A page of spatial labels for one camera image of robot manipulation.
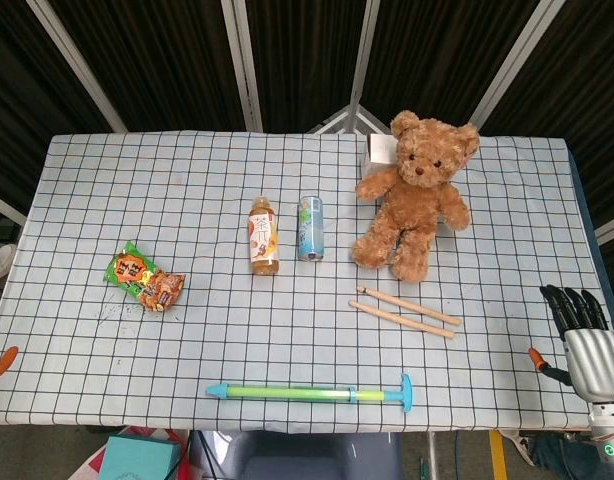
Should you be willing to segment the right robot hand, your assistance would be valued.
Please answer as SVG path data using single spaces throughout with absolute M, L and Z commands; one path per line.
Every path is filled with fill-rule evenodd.
M 599 301 L 587 290 L 569 287 L 546 285 L 540 292 L 563 342 L 567 368 L 551 366 L 531 349 L 536 370 L 572 387 L 588 403 L 614 403 L 614 332 Z

